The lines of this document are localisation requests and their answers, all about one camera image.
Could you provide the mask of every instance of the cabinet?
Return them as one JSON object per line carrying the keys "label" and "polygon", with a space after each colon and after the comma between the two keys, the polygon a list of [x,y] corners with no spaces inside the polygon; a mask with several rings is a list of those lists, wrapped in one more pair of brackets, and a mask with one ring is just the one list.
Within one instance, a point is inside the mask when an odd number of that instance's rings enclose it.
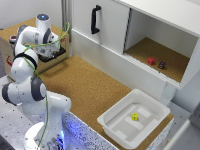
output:
{"label": "cabinet", "polygon": [[[74,54],[129,88],[139,88],[156,99],[165,95],[170,95],[168,99],[172,99],[176,89],[186,86],[200,70],[200,65],[197,65],[200,64],[200,20],[195,18],[200,15],[199,5],[185,0],[96,0],[93,4],[87,4],[88,0],[83,1],[74,1]],[[78,10],[80,3],[84,5],[85,11],[82,11],[85,13]],[[102,5],[102,10],[97,14],[100,32],[92,35],[90,16],[92,6],[96,4]],[[81,26],[79,18],[87,22]],[[166,51],[170,50],[188,60],[179,61],[179,64],[186,63],[180,80],[145,64],[147,60],[144,63],[127,55],[126,50],[146,37],[153,41],[150,43],[159,45],[160,53],[164,47]]]}

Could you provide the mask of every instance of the white wall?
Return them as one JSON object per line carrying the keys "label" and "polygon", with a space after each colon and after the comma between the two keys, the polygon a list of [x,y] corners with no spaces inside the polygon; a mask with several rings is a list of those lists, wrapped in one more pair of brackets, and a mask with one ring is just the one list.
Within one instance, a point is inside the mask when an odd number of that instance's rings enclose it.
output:
{"label": "white wall", "polygon": [[192,112],[200,102],[200,71],[183,87],[177,90],[173,102]]}
{"label": "white wall", "polygon": [[0,0],[0,28],[47,14],[52,24],[62,28],[61,0]]}

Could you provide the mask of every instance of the cork surface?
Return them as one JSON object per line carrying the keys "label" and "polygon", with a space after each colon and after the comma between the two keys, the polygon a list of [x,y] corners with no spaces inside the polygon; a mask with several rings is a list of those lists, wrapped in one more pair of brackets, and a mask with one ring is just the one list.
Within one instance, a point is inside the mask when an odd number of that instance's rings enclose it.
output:
{"label": "cork surface", "polygon": [[[71,112],[120,150],[123,149],[104,133],[97,118],[131,89],[75,55],[42,73],[41,78],[49,91],[71,98]],[[171,114],[167,116],[137,150],[146,149],[172,118]]]}
{"label": "cork surface", "polygon": [[[8,27],[4,30],[0,30],[0,37],[2,37],[4,40],[9,42],[10,36],[17,35],[17,30],[22,25],[36,27],[36,18],[32,18],[27,21],[16,24],[14,26]],[[57,35],[60,35],[60,33],[61,33],[61,29],[59,29],[58,27],[56,27],[54,25],[51,25],[51,30]]]}
{"label": "cork surface", "polygon": [[[142,41],[126,50],[125,53],[147,65],[149,65],[147,63],[148,58],[153,57],[155,59],[155,63],[149,66],[178,82],[181,82],[190,60],[188,57],[179,54],[149,38],[144,38]],[[158,68],[161,61],[166,63],[166,67],[164,69]]]}

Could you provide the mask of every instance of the yellow object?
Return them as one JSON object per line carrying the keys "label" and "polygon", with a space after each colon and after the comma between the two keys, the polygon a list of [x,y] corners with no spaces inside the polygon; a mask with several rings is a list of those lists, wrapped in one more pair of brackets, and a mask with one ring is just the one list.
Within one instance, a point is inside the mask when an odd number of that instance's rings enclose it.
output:
{"label": "yellow object", "polygon": [[133,113],[132,120],[138,120],[138,113]]}

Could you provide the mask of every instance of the white tabletop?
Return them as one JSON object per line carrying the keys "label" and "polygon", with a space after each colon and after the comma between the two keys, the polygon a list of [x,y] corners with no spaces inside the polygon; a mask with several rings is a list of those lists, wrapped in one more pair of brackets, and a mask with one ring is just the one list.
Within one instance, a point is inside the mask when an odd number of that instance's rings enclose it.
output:
{"label": "white tabletop", "polygon": [[115,0],[139,12],[200,37],[198,0]]}

